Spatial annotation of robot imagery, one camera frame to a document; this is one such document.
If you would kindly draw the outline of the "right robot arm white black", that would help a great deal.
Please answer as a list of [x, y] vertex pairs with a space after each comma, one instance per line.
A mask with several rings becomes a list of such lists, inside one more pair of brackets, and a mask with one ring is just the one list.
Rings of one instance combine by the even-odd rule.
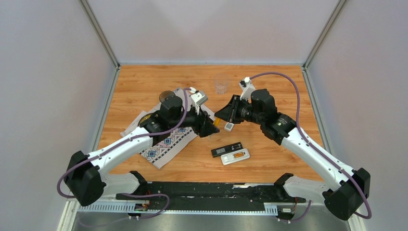
[[352, 168], [319, 146], [295, 120], [278, 112], [267, 89], [253, 91], [249, 99], [233, 95], [215, 116], [233, 124], [243, 121], [258, 124], [268, 139], [296, 154], [323, 179], [319, 182], [286, 173], [276, 181], [274, 194], [278, 200], [300, 197], [324, 204], [341, 220], [348, 220], [367, 202], [370, 173], [362, 167]]

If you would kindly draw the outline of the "white remote battery bay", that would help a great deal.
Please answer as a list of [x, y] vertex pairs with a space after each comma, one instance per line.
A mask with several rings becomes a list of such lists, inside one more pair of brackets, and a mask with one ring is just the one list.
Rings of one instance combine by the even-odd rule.
[[250, 155], [247, 149], [236, 150], [220, 157], [222, 164], [225, 166], [246, 160], [248, 158], [250, 158]]

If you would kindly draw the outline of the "yellow handled screwdriver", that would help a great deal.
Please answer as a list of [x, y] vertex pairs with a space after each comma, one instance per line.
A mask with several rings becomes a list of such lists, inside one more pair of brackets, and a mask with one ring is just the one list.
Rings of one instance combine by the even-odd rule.
[[215, 117], [215, 120], [214, 120], [214, 122], [213, 122], [213, 125], [214, 125], [215, 127], [218, 127], [220, 121], [221, 121], [221, 120], [220, 120], [219, 118]]

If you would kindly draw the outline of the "black remote control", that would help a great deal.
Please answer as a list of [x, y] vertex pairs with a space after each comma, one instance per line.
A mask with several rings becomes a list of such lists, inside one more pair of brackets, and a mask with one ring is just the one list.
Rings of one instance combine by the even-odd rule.
[[215, 158], [215, 157], [222, 156], [224, 154], [229, 154], [234, 151], [241, 150], [241, 149], [243, 149], [242, 143], [237, 142], [237, 143], [233, 143], [233, 144], [229, 144], [226, 146], [212, 149], [211, 154]]

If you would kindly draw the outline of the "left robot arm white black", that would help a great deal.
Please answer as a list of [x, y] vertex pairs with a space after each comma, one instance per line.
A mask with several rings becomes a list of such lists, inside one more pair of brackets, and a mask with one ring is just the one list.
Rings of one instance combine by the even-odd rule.
[[72, 193], [70, 197], [82, 206], [93, 204], [102, 196], [119, 193], [128, 193], [136, 200], [144, 198], [147, 186], [140, 182], [142, 178], [136, 171], [122, 175], [111, 175], [110, 171], [134, 154], [164, 141], [178, 128], [191, 128], [201, 138], [218, 133], [209, 113], [202, 109], [207, 100], [201, 91], [185, 94], [183, 98], [165, 97], [159, 109], [128, 135], [91, 153], [74, 153], [58, 182], [64, 182]]

